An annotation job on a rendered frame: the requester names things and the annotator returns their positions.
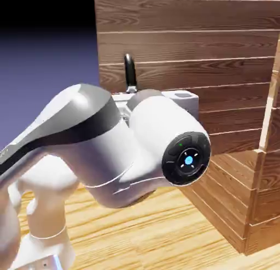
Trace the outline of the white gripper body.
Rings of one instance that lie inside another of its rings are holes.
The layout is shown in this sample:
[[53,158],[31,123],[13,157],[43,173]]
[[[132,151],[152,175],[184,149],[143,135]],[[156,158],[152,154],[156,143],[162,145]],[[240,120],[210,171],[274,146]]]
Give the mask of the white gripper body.
[[168,122],[196,119],[199,97],[179,91],[142,90],[112,95],[110,112],[129,122]]

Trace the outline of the dark curved metal handle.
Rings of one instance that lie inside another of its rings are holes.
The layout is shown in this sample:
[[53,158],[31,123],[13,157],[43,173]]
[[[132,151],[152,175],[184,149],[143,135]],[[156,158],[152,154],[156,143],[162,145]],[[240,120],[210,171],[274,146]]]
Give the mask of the dark curved metal handle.
[[126,80],[126,93],[136,93],[137,92],[137,79],[135,63],[130,54],[125,54],[124,56],[125,64],[125,80]]

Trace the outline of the wooden cabinet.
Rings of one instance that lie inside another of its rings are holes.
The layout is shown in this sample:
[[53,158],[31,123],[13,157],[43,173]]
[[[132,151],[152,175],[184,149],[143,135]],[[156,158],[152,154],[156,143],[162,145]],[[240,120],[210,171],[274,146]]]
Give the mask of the wooden cabinet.
[[214,156],[182,193],[239,253],[280,243],[280,34],[258,149]]

